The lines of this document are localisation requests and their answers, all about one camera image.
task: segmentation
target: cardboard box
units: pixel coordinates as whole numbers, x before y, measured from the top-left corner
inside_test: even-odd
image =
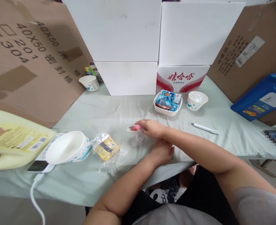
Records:
[[[0,0],[0,15],[0,110],[52,127],[92,58],[64,4]]]
[[[276,1],[241,12],[207,75],[234,103],[264,77],[276,72]],[[276,124],[276,110],[262,116]]]
[[[209,68],[210,66],[158,66],[156,91],[196,91]]]

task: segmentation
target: gray shirt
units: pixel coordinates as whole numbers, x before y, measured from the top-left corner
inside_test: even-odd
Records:
[[[240,224],[276,225],[276,195],[258,188],[241,188],[234,195],[234,214]],[[136,225],[212,224],[215,218],[196,209],[166,204],[138,219]]]

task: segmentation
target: white foam box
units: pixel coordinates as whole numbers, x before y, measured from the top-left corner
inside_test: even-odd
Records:
[[[244,2],[163,2],[159,65],[211,65]]]
[[[158,66],[156,91],[196,91],[210,66]]]
[[[181,2],[184,3],[194,3],[194,2],[208,2],[208,3],[216,3],[216,2],[245,2],[246,5],[245,6],[251,6],[251,5],[260,5],[260,4],[264,4],[264,3],[268,3],[268,2],[272,2],[272,1],[276,1],[276,0],[181,0]]]
[[[96,62],[157,62],[162,0],[64,0]]]
[[[95,62],[112,96],[156,94],[158,62]]]

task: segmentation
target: brown cardboard box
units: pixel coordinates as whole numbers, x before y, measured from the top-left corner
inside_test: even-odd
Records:
[[[64,4],[0,0],[0,110],[52,127],[85,90],[89,61]]]
[[[255,53],[239,67],[236,59],[256,36],[265,43],[257,51],[253,50]],[[245,7],[207,75],[234,103],[264,77],[275,72],[276,1]],[[259,120],[275,125],[276,110]]]

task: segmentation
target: white pen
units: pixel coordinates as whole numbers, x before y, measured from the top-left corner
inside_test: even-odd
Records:
[[[217,130],[213,130],[213,129],[210,129],[210,128],[207,128],[207,127],[204,127],[204,126],[195,124],[195,123],[191,123],[191,124],[192,124],[193,126],[195,126],[195,127],[198,127],[198,128],[203,129],[203,130],[209,131],[210,133],[219,134],[219,132],[218,132]]]

